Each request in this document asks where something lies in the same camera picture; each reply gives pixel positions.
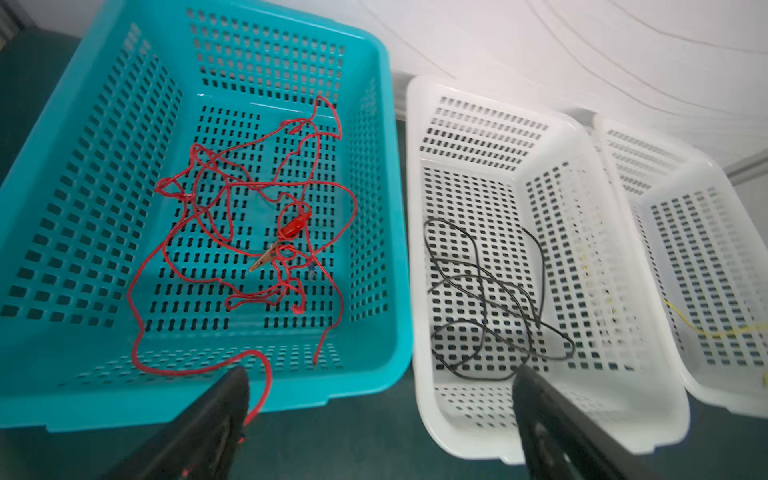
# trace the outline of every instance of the teal plastic basket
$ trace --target teal plastic basket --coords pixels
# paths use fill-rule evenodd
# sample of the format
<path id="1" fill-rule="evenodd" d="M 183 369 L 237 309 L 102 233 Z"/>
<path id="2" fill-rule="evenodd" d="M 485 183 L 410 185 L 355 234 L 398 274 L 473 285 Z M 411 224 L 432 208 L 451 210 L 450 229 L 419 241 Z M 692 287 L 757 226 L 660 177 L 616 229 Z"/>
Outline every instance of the teal plastic basket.
<path id="1" fill-rule="evenodd" d="M 268 4 L 112 0 L 0 190 L 0 426 L 68 431 L 166 422 L 221 375 L 171 378 L 131 365 L 137 324 L 126 289 L 179 217 L 180 205 L 154 185 L 187 165 L 193 142 L 219 150 L 253 140 L 282 120 L 309 116 L 317 94 L 337 105 L 344 137 L 324 142 L 316 178 L 346 185 L 359 200 L 355 222 L 321 258 L 346 305 L 319 362 L 312 356 L 320 333 L 339 312 L 322 275 L 302 272 L 303 315 L 290 310 L 298 297 L 227 312 L 227 292 L 173 278 L 160 258 L 134 291 L 147 322 L 139 353 L 146 365 L 184 370 L 259 349 L 274 371 L 265 411 L 377 392 L 402 375 L 412 327 L 382 44 Z M 330 116 L 317 123 L 335 128 Z M 271 180 L 295 139 L 286 130 L 235 161 L 254 180 Z M 312 160 L 291 160 L 283 178 L 306 176 Z M 322 186 L 308 198 L 313 233 L 329 239 L 349 218 L 349 197 Z M 275 207 L 253 192 L 240 192 L 235 203 L 239 246 L 266 249 Z M 225 276 L 245 291 L 274 283 L 271 268 L 248 273 L 237 255 L 209 247 L 194 229 L 179 233 L 170 253 L 192 276 Z M 242 364 L 253 406 L 263 367 L 254 358 Z"/>

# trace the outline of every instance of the plastic basket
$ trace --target plastic basket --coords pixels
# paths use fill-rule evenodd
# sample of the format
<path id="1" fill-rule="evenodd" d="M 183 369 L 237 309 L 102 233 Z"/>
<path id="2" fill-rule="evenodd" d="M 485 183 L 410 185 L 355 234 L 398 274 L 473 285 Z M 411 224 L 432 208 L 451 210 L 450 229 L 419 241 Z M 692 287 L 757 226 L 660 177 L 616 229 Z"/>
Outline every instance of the plastic basket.
<path id="1" fill-rule="evenodd" d="M 344 138 L 325 142 L 316 177 L 356 192 L 359 213 L 322 258 L 346 311 L 317 365 L 319 335 L 339 311 L 338 296 L 321 275 L 303 279 L 304 315 L 288 304 L 227 312 L 226 292 L 174 279 L 161 259 L 149 264 L 134 291 L 147 320 L 141 358 L 181 370 L 260 349 L 275 373 L 267 411 L 376 392 L 402 375 L 412 334 L 382 44 L 363 31 L 274 5 L 113 0 L 81 43 L 0 193 L 1 426 L 73 430 L 164 422 L 220 375 L 167 378 L 131 365 L 137 326 L 125 300 L 127 283 L 179 208 L 153 194 L 153 186 L 187 165 L 193 142 L 220 149 L 253 140 L 282 120 L 309 116 L 319 93 L 337 103 Z M 334 127 L 330 117 L 318 122 Z M 286 137 L 279 134 L 237 160 L 253 168 L 254 177 L 271 180 L 289 151 Z M 305 176 L 311 164 L 292 161 L 284 174 Z M 330 238 L 349 218 L 349 198 L 324 187 L 309 194 L 313 231 Z M 275 238 L 274 206 L 256 195 L 241 193 L 237 200 L 238 243 L 263 251 Z M 193 275 L 197 269 L 198 276 L 239 279 L 245 291 L 274 283 L 270 268 L 247 274 L 237 255 L 218 253 L 199 231 L 179 233 L 171 251 Z M 264 386 L 263 367 L 243 364 L 250 369 L 253 406 Z"/>
<path id="2" fill-rule="evenodd" d="M 459 379 L 432 348 L 459 361 L 478 343 L 474 326 L 432 332 L 462 318 L 480 320 L 479 302 L 452 287 L 428 294 L 439 278 L 425 248 L 422 227 L 443 217 L 469 229 L 482 250 L 482 266 L 541 299 L 538 249 L 543 244 L 547 299 L 543 320 L 576 343 L 573 359 L 532 359 L 571 401 L 632 452 L 680 441 L 687 432 L 685 390 L 670 370 L 660 334 L 663 320 L 644 251 L 621 221 L 597 152 L 570 118 L 493 101 L 450 84 L 417 78 L 408 89 L 408 196 L 414 370 L 419 412 L 432 437 L 462 458 L 522 463 L 512 409 L 511 383 Z M 429 228 L 428 242 L 449 256 L 474 262 L 465 238 Z M 472 288 L 476 280 L 468 279 Z M 500 303 L 505 294 L 487 287 Z M 520 299 L 523 307 L 530 306 Z M 521 322 L 490 307 L 491 328 L 524 345 Z M 549 330 L 535 342 L 548 355 L 566 352 Z M 508 375 L 521 356 L 486 336 L 467 376 Z"/>
<path id="3" fill-rule="evenodd" d="M 657 131 L 598 117 L 595 137 L 646 247 L 684 385 L 768 417 L 768 329 L 717 337 L 680 317 L 704 332 L 768 326 L 768 250 L 733 186 L 706 154 Z"/>

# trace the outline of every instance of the yellow wire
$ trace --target yellow wire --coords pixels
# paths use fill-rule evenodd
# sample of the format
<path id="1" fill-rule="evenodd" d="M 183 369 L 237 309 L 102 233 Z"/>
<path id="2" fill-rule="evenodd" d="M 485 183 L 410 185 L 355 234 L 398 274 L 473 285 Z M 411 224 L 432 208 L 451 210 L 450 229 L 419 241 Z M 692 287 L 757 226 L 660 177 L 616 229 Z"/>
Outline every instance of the yellow wire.
<path id="1" fill-rule="evenodd" d="M 762 329 L 768 329 L 768 323 L 765 323 L 765 324 L 757 324 L 757 325 L 750 325 L 750 326 L 742 326 L 742 327 L 737 328 L 737 329 L 723 330 L 723 331 L 720 331 L 720 332 L 706 332 L 706 331 L 700 329 L 699 327 L 695 326 L 691 322 L 689 322 L 688 319 L 685 318 L 685 315 L 683 315 L 682 312 L 679 311 L 675 305 L 672 305 L 667 300 L 665 300 L 664 302 L 672 310 L 674 310 L 675 313 L 677 313 L 677 315 L 679 315 L 681 319 L 683 319 L 683 321 L 685 322 L 686 325 L 688 325 L 691 329 L 696 330 L 698 333 L 701 333 L 702 335 L 708 335 L 708 336 L 737 335 L 739 333 L 757 332 L 757 331 L 760 331 Z"/>

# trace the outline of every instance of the red cable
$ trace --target red cable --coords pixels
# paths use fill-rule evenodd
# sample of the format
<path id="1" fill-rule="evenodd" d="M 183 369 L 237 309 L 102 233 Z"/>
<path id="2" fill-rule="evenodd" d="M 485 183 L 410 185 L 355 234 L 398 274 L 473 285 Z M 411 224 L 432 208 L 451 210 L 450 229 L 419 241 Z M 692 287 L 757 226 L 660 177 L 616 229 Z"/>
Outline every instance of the red cable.
<path id="1" fill-rule="evenodd" d="M 338 134 L 322 132 L 315 125 L 313 120 L 317 114 L 317 108 L 319 107 L 320 102 L 323 102 L 333 113 L 333 117 L 336 120 L 336 126 L 339 132 Z M 291 128 L 291 130 L 288 132 L 288 135 L 298 134 L 299 132 L 301 132 L 301 130 L 305 126 L 311 127 L 314 130 L 314 133 L 308 134 L 304 138 L 302 138 L 302 140 L 299 142 L 299 146 L 297 147 L 297 149 L 295 151 L 289 152 L 288 155 L 285 156 L 285 158 L 283 159 L 283 162 L 277 168 L 275 177 L 272 179 L 272 181 L 269 181 L 269 182 L 253 181 L 253 178 L 250 176 L 250 174 L 248 173 L 248 170 L 245 168 L 244 165 L 236 164 L 223 157 L 225 154 L 230 153 L 231 151 L 235 151 L 236 149 L 249 147 L 249 146 L 258 144 L 262 141 L 265 141 L 267 138 L 272 137 L 273 135 L 280 132 L 283 128 L 291 124 L 297 124 L 297 125 Z M 256 417 L 256 415 L 258 414 L 258 412 L 261 410 L 264 403 L 266 402 L 266 398 L 270 394 L 270 389 L 272 388 L 272 367 L 270 365 L 269 359 L 258 350 L 248 349 L 237 354 L 236 356 L 230 359 L 224 360 L 223 362 L 219 362 L 215 365 L 211 365 L 211 366 L 207 366 L 199 369 L 166 370 L 166 369 L 157 369 L 157 368 L 142 364 L 138 358 L 138 348 L 139 348 L 139 345 L 141 344 L 141 340 L 144 338 L 144 321 L 142 320 L 141 315 L 139 314 L 138 309 L 134 304 L 133 290 L 136 287 L 136 283 L 139 280 L 139 277 L 144 272 L 144 269 L 147 267 L 150 260 L 152 260 L 154 256 L 157 255 L 158 252 L 161 252 L 163 255 L 164 261 L 168 264 L 173 274 L 179 276 L 182 280 L 185 280 L 190 283 L 214 283 L 215 282 L 215 283 L 219 283 L 221 286 L 225 286 L 231 289 L 232 293 L 224 301 L 224 306 L 225 308 L 227 308 L 227 310 L 233 310 L 238 306 L 243 305 L 244 303 L 266 303 L 271 306 L 276 306 L 278 303 L 280 303 L 283 300 L 285 295 L 287 295 L 289 292 L 294 292 L 299 294 L 300 302 L 296 305 L 293 305 L 293 307 L 291 307 L 291 310 L 295 314 L 301 314 L 301 313 L 304 313 L 304 311 L 306 311 L 306 294 L 304 293 L 301 279 L 298 276 L 293 276 L 293 271 L 302 269 L 302 268 L 307 268 L 312 264 L 316 264 L 317 267 L 320 268 L 320 270 L 326 275 L 328 280 L 331 282 L 333 289 L 339 294 L 339 303 L 340 303 L 338 319 L 333 324 L 327 326 L 323 330 L 323 334 L 320 336 L 320 340 L 318 342 L 317 349 L 315 350 L 315 355 L 313 357 L 313 364 L 317 364 L 320 350 L 323 348 L 323 343 L 325 342 L 328 332 L 339 325 L 344 312 L 344 297 L 341 293 L 341 290 L 336 285 L 336 282 L 333 281 L 333 278 L 326 271 L 323 265 L 320 264 L 320 262 L 317 259 L 317 254 L 323 252 L 326 248 L 333 245 L 347 230 L 347 228 L 349 228 L 349 225 L 352 224 L 352 221 L 357 215 L 357 197 L 355 196 L 355 194 L 352 193 L 352 191 L 350 191 L 348 188 L 344 187 L 343 185 L 337 184 L 335 182 L 324 181 L 324 180 L 312 180 L 315 170 L 317 169 L 317 164 L 319 163 L 319 159 L 320 159 L 322 137 L 332 137 L 337 140 L 341 140 L 342 126 L 341 126 L 341 120 L 339 119 L 339 116 L 336 113 L 336 109 L 334 109 L 333 106 L 324 97 L 318 95 L 315 100 L 315 107 L 313 109 L 312 115 L 309 118 L 297 118 L 293 120 L 283 121 L 280 123 L 280 126 L 275 131 L 272 131 L 271 133 L 264 135 L 258 140 L 251 141 L 241 145 L 236 145 L 235 147 L 227 148 L 226 150 L 223 150 L 218 153 L 213 152 L 212 150 L 205 148 L 200 144 L 193 144 L 190 148 L 190 163 L 187 166 L 187 168 L 185 168 L 183 171 L 179 172 L 178 174 L 175 174 L 173 177 L 165 177 L 160 179 L 154 188 L 154 191 L 159 193 L 160 195 L 163 195 L 164 197 L 174 198 L 179 202 L 181 202 L 184 205 L 184 212 L 181 216 L 181 219 L 170 230 L 170 232 L 163 239 L 163 241 L 159 243 L 154 248 L 154 250 L 152 250 L 152 252 L 149 254 L 149 256 L 147 256 L 146 259 L 144 259 L 144 262 L 142 262 L 142 264 L 139 266 L 138 270 L 136 271 L 134 278 L 131 281 L 131 285 L 128 287 L 128 291 L 127 291 L 128 305 L 131 307 L 131 312 L 133 312 L 139 327 L 139 333 L 136 337 L 136 340 L 134 341 L 133 347 L 131 348 L 131 361 L 134 364 L 134 366 L 142 372 L 152 373 L 154 375 L 162 375 L 162 376 L 188 376 L 188 375 L 198 375 L 201 373 L 213 372 L 222 367 L 239 362 L 241 359 L 247 356 L 257 357 L 264 364 L 264 369 L 266 372 L 266 385 L 264 386 L 264 391 L 261 394 L 261 398 L 259 399 L 259 402 L 253 408 L 253 410 L 251 410 L 250 413 L 248 413 L 248 415 L 246 416 L 245 421 L 243 422 L 243 426 L 248 425 Z M 307 177 L 307 179 L 301 182 L 278 182 L 277 178 L 279 177 L 280 172 L 283 169 L 283 166 L 286 164 L 286 162 L 292 156 L 300 155 L 303 145 L 309 139 L 312 139 L 312 138 L 316 139 L 316 152 L 315 152 L 315 160 L 312 166 L 312 170 L 310 171 L 310 174 Z M 208 162 L 203 162 L 200 159 L 200 154 L 205 154 L 208 157 Z M 235 177 L 233 175 L 225 173 L 219 167 L 219 162 L 223 162 L 224 164 L 229 165 L 233 170 L 241 170 L 248 181 L 242 181 L 240 177 Z M 182 188 L 181 184 L 179 184 L 179 179 L 181 177 L 185 177 L 191 174 L 196 167 L 199 167 L 200 169 L 195 175 L 191 193 L 187 193 Z M 202 178 L 204 173 L 208 170 L 214 173 L 213 177 L 215 177 L 215 174 L 220 175 L 224 181 L 224 186 L 219 190 L 216 197 L 214 197 L 213 200 L 211 200 L 207 206 L 203 207 L 197 203 L 198 183 L 200 182 L 200 179 Z M 334 236 L 334 238 L 332 238 L 328 243 L 326 243 L 325 245 L 323 245 L 318 249 L 315 249 L 313 247 L 310 239 L 310 228 L 308 223 L 312 214 L 312 209 L 309 206 L 309 204 L 303 201 L 304 195 L 306 193 L 308 186 L 313 184 L 314 185 L 330 185 L 332 187 L 338 187 L 340 190 L 344 190 L 345 192 L 347 192 L 351 196 L 353 201 L 352 215 L 350 216 L 347 223 L 344 225 L 341 231 Z M 166 189 L 170 185 L 174 185 L 177 188 L 178 192 L 166 191 Z M 243 250 L 239 250 L 229 244 L 229 242 L 231 242 L 232 239 L 234 238 L 234 231 L 235 231 L 233 216 L 232 216 L 232 189 L 236 187 L 248 188 L 252 191 L 255 191 L 264 200 L 272 204 L 276 204 L 277 202 L 280 202 L 283 198 L 289 199 L 290 202 L 283 209 L 281 209 L 280 213 L 278 214 L 278 218 L 277 218 L 278 241 L 282 242 L 282 241 L 295 240 L 300 235 L 301 231 L 303 231 L 304 237 L 306 238 L 307 251 L 309 252 L 309 254 L 300 252 L 292 244 L 280 244 L 276 248 L 274 257 L 271 262 L 272 268 L 275 269 L 277 274 L 277 280 L 278 280 L 277 284 L 272 285 L 271 287 L 265 290 L 261 290 L 254 293 L 241 292 L 232 283 L 229 283 L 226 280 L 221 278 L 211 278 L 211 279 L 204 279 L 204 280 L 191 279 L 179 271 L 176 265 L 174 265 L 174 263 L 171 261 L 167 252 L 167 248 L 171 245 L 171 240 L 176 235 L 176 233 L 184 229 L 184 227 L 188 223 L 190 223 L 192 220 L 195 220 L 197 221 L 197 224 L 200 226 L 201 230 L 206 235 L 208 235 L 208 237 L 217 245 L 225 249 L 228 249 L 230 251 L 233 251 L 234 253 L 243 255 L 246 258 L 260 257 L 262 253 L 246 252 Z M 296 197 L 294 197 L 292 194 L 286 191 L 280 191 L 276 198 L 270 198 L 264 193 L 264 189 L 267 189 L 268 187 L 303 187 L 303 189 L 299 199 L 296 199 Z M 216 225 L 214 216 L 210 214 L 211 207 L 217 205 L 217 203 L 219 202 L 219 200 L 221 199 L 222 195 L 225 192 L 227 194 L 226 195 L 227 227 L 229 228 L 229 235 L 227 235 L 226 237 L 223 235 L 223 231 L 220 232 L 220 228 Z M 298 215 L 294 220 L 292 220 L 292 222 L 289 222 L 288 225 L 286 225 L 285 227 L 281 227 L 281 224 L 283 222 L 283 215 L 291 207 L 296 208 Z M 298 229 L 296 228 L 296 225 L 293 223 L 294 221 L 299 221 L 301 223 L 300 228 Z M 298 260 L 298 257 L 302 257 L 304 259 L 304 263 L 297 264 L 297 265 L 290 265 L 291 260 Z M 234 305 L 232 305 L 231 304 L 232 299 L 238 299 L 239 301 Z"/>

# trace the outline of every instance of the black wire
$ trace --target black wire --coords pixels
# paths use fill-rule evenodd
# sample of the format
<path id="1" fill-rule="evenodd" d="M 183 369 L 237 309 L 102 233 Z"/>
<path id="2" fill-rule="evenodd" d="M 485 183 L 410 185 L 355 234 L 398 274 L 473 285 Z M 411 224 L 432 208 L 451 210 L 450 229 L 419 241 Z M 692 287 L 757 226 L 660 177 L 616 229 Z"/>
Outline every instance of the black wire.
<path id="1" fill-rule="evenodd" d="M 541 243 L 539 243 L 538 239 L 536 237 L 534 237 L 534 235 L 531 232 L 526 230 L 524 227 L 521 227 L 521 229 L 530 238 L 532 238 L 533 241 L 536 243 L 536 246 L 538 247 L 539 253 L 541 254 L 541 303 L 539 305 L 538 312 L 535 310 L 533 299 L 528 294 L 528 291 L 525 288 L 523 288 L 522 286 L 516 285 L 514 283 L 511 283 L 511 282 L 505 282 L 505 281 L 499 280 L 498 278 L 496 278 L 494 276 L 493 273 L 489 272 L 487 269 L 483 268 L 480 265 L 480 256 L 479 256 L 479 251 L 478 251 L 478 248 L 477 248 L 477 243 L 475 242 L 475 238 L 472 235 L 470 235 L 467 230 L 461 228 L 460 226 L 456 225 L 455 223 L 451 222 L 450 220 L 446 220 L 446 219 L 443 219 L 443 218 L 434 218 L 434 217 L 428 218 L 424 222 L 423 227 L 426 228 L 427 226 L 429 226 L 429 225 L 431 225 L 431 224 L 433 224 L 435 222 L 444 223 L 445 225 L 448 225 L 450 228 L 452 228 L 454 230 L 457 230 L 462 235 L 464 235 L 465 237 L 469 238 L 469 240 L 472 242 L 472 248 L 475 251 L 475 262 L 474 263 L 470 263 L 470 262 L 464 262 L 464 261 L 461 261 L 461 260 L 453 260 L 453 259 L 449 259 L 449 258 L 438 258 L 435 255 L 435 252 L 433 252 L 432 248 L 429 246 L 429 239 L 427 238 L 426 232 L 425 232 L 424 241 L 425 241 L 425 245 L 426 245 L 426 248 L 427 248 L 427 252 L 429 253 L 429 258 L 435 264 L 435 267 L 437 268 L 438 272 L 440 273 L 440 276 L 442 276 L 442 280 L 437 282 L 436 284 L 434 284 L 432 286 L 432 288 L 430 288 L 428 290 L 428 293 L 433 292 L 436 288 L 441 286 L 443 283 L 447 283 L 448 285 L 453 286 L 457 290 L 463 292 L 465 295 L 470 296 L 471 298 L 475 298 L 475 299 L 479 300 L 482 303 L 482 323 L 478 322 L 476 320 L 472 320 L 472 319 L 459 319 L 459 320 L 455 320 L 453 322 L 446 323 L 445 325 L 441 325 L 440 327 L 435 329 L 435 331 L 432 333 L 432 338 L 434 339 L 444 329 L 446 329 L 446 328 L 448 328 L 450 326 L 455 326 L 456 324 L 460 324 L 460 323 L 469 323 L 471 325 L 479 327 L 481 329 L 481 331 L 482 331 L 481 339 L 480 339 L 480 344 L 477 345 L 477 347 L 475 348 L 475 351 L 471 355 L 466 356 L 466 358 L 464 358 L 461 362 L 458 362 L 458 363 L 455 363 L 455 364 L 449 364 L 449 363 L 447 363 L 444 360 L 443 355 L 441 355 L 440 353 L 438 353 L 434 349 L 432 349 L 432 355 L 434 355 L 434 357 L 449 372 L 451 372 L 454 375 L 456 375 L 457 377 L 459 377 L 461 379 L 465 379 L 465 380 L 475 380 L 475 381 L 481 380 L 481 381 L 493 381 L 493 382 L 501 382 L 503 380 L 508 380 L 512 376 L 515 375 L 515 373 L 517 372 L 518 366 L 513 366 L 512 367 L 512 372 L 509 375 L 501 377 L 501 378 L 498 378 L 498 377 L 495 377 L 495 378 L 471 377 L 471 376 L 463 375 L 463 374 L 461 374 L 460 372 L 458 372 L 456 370 L 457 367 L 459 367 L 461 365 L 464 365 L 467 362 L 469 362 L 470 360 L 474 359 L 483 350 L 483 347 L 485 346 L 485 334 L 486 333 L 488 333 L 491 336 L 493 336 L 498 342 L 504 343 L 506 346 L 508 346 L 508 347 L 510 347 L 512 349 L 516 349 L 519 352 L 524 353 L 525 354 L 525 358 L 522 359 L 520 365 L 524 365 L 525 363 L 527 363 L 528 360 L 531 357 L 535 357 L 535 358 L 539 358 L 539 359 L 553 360 L 553 361 L 564 361 L 564 360 L 567 360 L 567 359 L 570 359 L 570 358 L 573 357 L 573 355 L 574 355 L 574 353 L 576 351 L 576 343 L 573 341 L 573 339 L 571 339 L 568 335 L 566 335 L 565 333 L 561 332 L 560 330 L 554 328 L 553 326 L 551 326 L 551 325 L 549 325 L 547 323 L 543 323 L 541 321 L 541 315 L 544 312 L 544 301 L 545 301 L 545 298 L 546 298 L 546 289 L 545 289 L 545 278 L 546 277 L 545 277 L 545 269 L 544 269 L 545 255 L 544 255 L 544 248 L 541 246 Z M 472 275 L 472 274 L 469 274 L 469 273 L 465 273 L 465 274 L 459 274 L 459 275 L 454 275 L 454 276 L 447 276 L 442 271 L 442 268 L 440 267 L 439 262 L 454 263 L 454 264 L 457 264 L 457 265 L 465 265 L 465 266 L 473 266 L 474 268 L 477 269 L 478 274 L 477 275 Z M 453 280 L 454 279 L 459 279 L 459 278 L 475 278 L 475 279 L 477 279 L 479 284 L 480 284 L 480 294 L 477 295 L 475 293 L 469 292 L 465 288 L 463 288 L 462 286 L 457 285 L 456 283 L 454 283 Z M 497 285 L 499 285 L 507 293 L 507 295 L 509 295 L 510 299 L 515 303 L 515 306 L 518 308 L 519 313 L 511 311 L 509 308 L 507 308 L 507 306 L 504 306 L 504 305 L 501 305 L 499 303 L 492 302 L 491 300 L 486 299 L 485 298 L 485 288 L 484 288 L 484 285 L 483 285 L 483 281 L 488 281 L 488 282 L 496 283 Z M 528 304 L 531 306 L 531 310 L 533 312 L 533 317 L 525 314 L 525 311 L 524 311 L 522 305 L 518 302 L 517 297 L 512 292 L 509 291 L 507 286 L 513 287 L 513 288 L 519 290 L 521 293 L 523 293 L 523 295 L 525 296 L 526 300 L 528 301 Z M 513 342 L 511 342 L 510 340 L 504 338 L 502 335 L 500 335 L 499 333 L 497 333 L 493 329 L 488 328 L 488 326 L 487 326 L 487 323 L 488 323 L 488 309 L 487 309 L 487 305 L 488 304 L 499 308 L 501 311 L 507 313 L 510 316 L 513 316 L 513 317 L 516 317 L 516 318 L 519 318 L 519 319 L 523 320 L 523 323 L 525 325 L 526 333 L 528 334 L 528 349 L 525 349 L 525 348 L 523 348 L 523 347 L 521 347 L 519 345 L 514 344 Z M 552 356 L 544 355 L 542 353 L 535 352 L 534 341 L 533 341 L 533 332 L 531 331 L 531 327 L 530 327 L 530 324 L 529 324 L 531 321 L 534 322 L 539 329 L 542 326 L 544 326 L 545 328 L 548 328 L 548 329 L 552 330 L 553 332 L 557 333 L 563 339 L 567 340 L 571 344 L 570 351 L 565 356 L 562 356 L 562 357 L 552 357 Z"/>

